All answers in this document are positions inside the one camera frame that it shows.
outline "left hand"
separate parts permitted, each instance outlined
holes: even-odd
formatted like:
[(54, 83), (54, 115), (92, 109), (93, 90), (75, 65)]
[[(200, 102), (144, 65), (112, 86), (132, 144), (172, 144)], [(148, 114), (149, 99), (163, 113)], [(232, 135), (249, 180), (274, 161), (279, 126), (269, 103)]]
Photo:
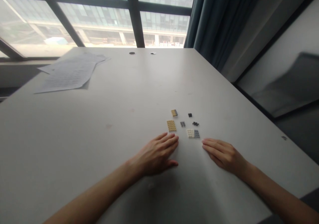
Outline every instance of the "left hand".
[(178, 162), (168, 159), (178, 146), (178, 136), (174, 133), (163, 133), (152, 139), (135, 155), (130, 163), (136, 166), (142, 176), (160, 174), (163, 171), (178, 166)]

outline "dark gray curtain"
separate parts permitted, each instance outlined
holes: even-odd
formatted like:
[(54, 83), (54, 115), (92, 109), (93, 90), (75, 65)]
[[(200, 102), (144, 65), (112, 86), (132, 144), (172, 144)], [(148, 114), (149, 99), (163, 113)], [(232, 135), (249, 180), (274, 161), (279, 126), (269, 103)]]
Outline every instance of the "dark gray curtain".
[(223, 68), (258, 0), (194, 0), (185, 48)]

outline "stack of paper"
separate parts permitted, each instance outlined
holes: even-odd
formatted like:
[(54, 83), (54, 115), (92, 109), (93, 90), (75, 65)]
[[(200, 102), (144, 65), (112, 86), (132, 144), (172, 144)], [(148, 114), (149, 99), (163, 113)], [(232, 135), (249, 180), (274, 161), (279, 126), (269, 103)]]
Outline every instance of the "stack of paper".
[(80, 88), (90, 79), (95, 66), (109, 59), (109, 57), (103, 55), (85, 53), (52, 65), (40, 67), (41, 71), (50, 75), (35, 93)]

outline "finger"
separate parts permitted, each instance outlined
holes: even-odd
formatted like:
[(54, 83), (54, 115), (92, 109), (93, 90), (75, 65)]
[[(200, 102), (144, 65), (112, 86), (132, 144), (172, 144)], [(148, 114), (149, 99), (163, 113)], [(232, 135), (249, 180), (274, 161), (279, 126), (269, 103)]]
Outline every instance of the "finger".
[(209, 157), (217, 164), (218, 167), (224, 168), (224, 165), (222, 161), (220, 161), (218, 158), (216, 158), (214, 155), (209, 154)]
[(228, 147), (229, 145), (231, 145), (230, 143), (227, 143), (225, 141), (222, 141), (222, 140), (219, 140), (219, 139), (212, 139), (212, 138), (205, 138), (204, 140), (209, 140), (211, 142), (216, 142), (216, 143), (219, 143), (225, 147)]
[(225, 161), (226, 157), (225, 154), (220, 152), (219, 150), (212, 148), (211, 146), (203, 144), (203, 149), (205, 149), (209, 154), (214, 155), (216, 158), (218, 158), (220, 161)]
[(164, 170), (167, 170), (176, 166), (178, 166), (178, 162), (176, 160), (168, 159), (165, 162)]
[(153, 140), (160, 140), (162, 137), (165, 137), (167, 135), (167, 132), (160, 134), (159, 136), (157, 136), (156, 138), (154, 138)]
[(166, 149), (168, 148), (169, 146), (172, 146), (174, 143), (177, 142), (177, 140), (179, 139), (179, 137), (176, 135), (172, 138), (170, 138), (169, 140), (165, 141), (162, 145), (163, 145), (163, 148)]
[(170, 138), (172, 138), (172, 137), (174, 137), (174, 136), (175, 136), (174, 133), (170, 133), (169, 135), (166, 135), (166, 136), (162, 137), (162, 138), (160, 139), (160, 142), (161, 142), (161, 143), (164, 143), (164, 142), (166, 142), (167, 140), (169, 140)]
[(169, 146), (166, 150), (165, 150), (165, 155), (166, 157), (169, 157), (177, 148), (178, 146), (178, 141), (176, 143), (174, 143), (173, 145)]
[(224, 146), (222, 146), (221, 144), (216, 143), (216, 142), (214, 142), (214, 141), (209, 141), (209, 140), (207, 140), (207, 139), (204, 139), (204, 140), (202, 141), (202, 143), (205, 144), (205, 145), (208, 145), (208, 146), (210, 146), (210, 147), (212, 147), (212, 148), (215, 148), (215, 149), (219, 150), (219, 151), (222, 152), (222, 153), (225, 153), (225, 152), (227, 151), (227, 148), (226, 148), (226, 147), (224, 147)]

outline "table surface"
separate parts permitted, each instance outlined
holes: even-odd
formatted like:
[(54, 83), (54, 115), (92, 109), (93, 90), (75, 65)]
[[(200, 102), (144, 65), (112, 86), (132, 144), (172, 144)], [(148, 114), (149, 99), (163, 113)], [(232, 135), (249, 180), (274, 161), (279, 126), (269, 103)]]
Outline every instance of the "table surface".
[(99, 223), (257, 223), (271, 215), (187, 128), (233, 144), (299, 198), (319, 187), (319, 166), (196, 50), (77, 47), (59, 61), (84, 52), (111, 57), (85, 89), (33, 94), (47, 77), (40, 73), (0, 104), (0, 223), (43, 222), (167, 131), (171, 119), (179, 166), (140, 180)]

